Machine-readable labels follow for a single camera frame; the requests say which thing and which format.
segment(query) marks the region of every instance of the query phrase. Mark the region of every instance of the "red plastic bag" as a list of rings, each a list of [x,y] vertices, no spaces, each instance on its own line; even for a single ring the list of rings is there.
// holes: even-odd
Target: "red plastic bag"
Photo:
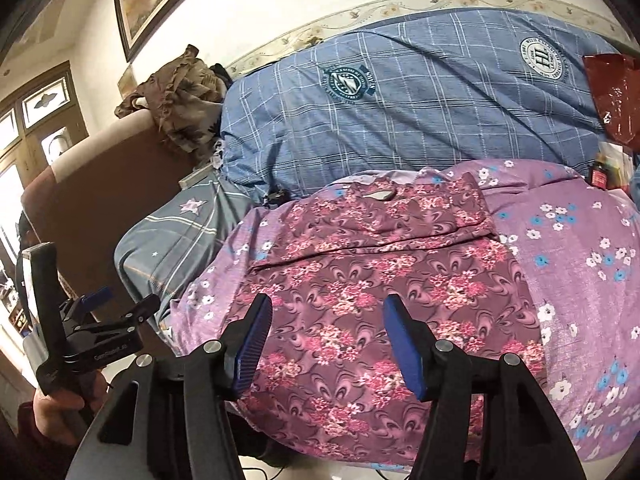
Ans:
[[[640,152],[640,60],[624,54],[598,54],[582,59],[607,135]]]

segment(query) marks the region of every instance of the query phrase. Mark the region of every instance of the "decorative wallpaper border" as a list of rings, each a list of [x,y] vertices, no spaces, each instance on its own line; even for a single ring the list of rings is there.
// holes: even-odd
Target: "decorative wallpaper border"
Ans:
[[[231,77],[238,78],[289,54],[304,50],[342,32],[362,27],[367,23],[426,10],[460,7],[495,7],[497,9],[537,12],[590,30],[610,40],[619,41],[634,50],[639,47],[638,43],[616,22],[560,0],[377,0],[353,9],[330,14],[290,30],[236,59],[229,65],[228,71]]]

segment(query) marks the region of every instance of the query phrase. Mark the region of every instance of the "circular logo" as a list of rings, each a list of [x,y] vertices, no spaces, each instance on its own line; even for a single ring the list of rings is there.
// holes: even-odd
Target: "circular logo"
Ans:
[[[364,94],[373,95],[376,85],[367,67],[339,66],[324,70],[324,87],[338,98],[355,101]]]
[[[527,38],[520,44],[522,59],[541,76],[562,77],[562,59],[555,49],[540,38]]]

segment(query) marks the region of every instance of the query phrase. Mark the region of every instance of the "metal bolt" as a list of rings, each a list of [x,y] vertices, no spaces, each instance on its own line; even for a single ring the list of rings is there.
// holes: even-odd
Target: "metal bolt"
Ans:
[[[149,366],[153,360],[154,359],[149,354],[142,354],[136,359],[136,364],[140,368],[144,368],[145,366]]]
[[[217,339],[214,339],[213,341],[207,341],[204,343],[203,348],[207,354],[215,354],[215,352],[219,352],[222,348],[222,343]]]
[[[517,366],[520,364],[520,358],[516,354],[505,354],[504,362],[510,366]]]
[[[447,339],[438,339],[436,341],[436,348],[441,352],[451,352],[453,350],[453,343]]]

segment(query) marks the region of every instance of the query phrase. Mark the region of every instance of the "hand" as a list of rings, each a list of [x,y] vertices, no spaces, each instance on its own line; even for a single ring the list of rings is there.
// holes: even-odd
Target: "hand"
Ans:
[[[98,412],[107,397],[107,381],[100,372],[96,372],[94,381],[94,398],[89,406],[94,413]],[[84,399],[68,390],[58,390],[46,396],[38,388],[33,396],[33,415],[38,431],[49,440],[66,446],[80,444],[71,429],[66,426],[63,412],[84,408]]]

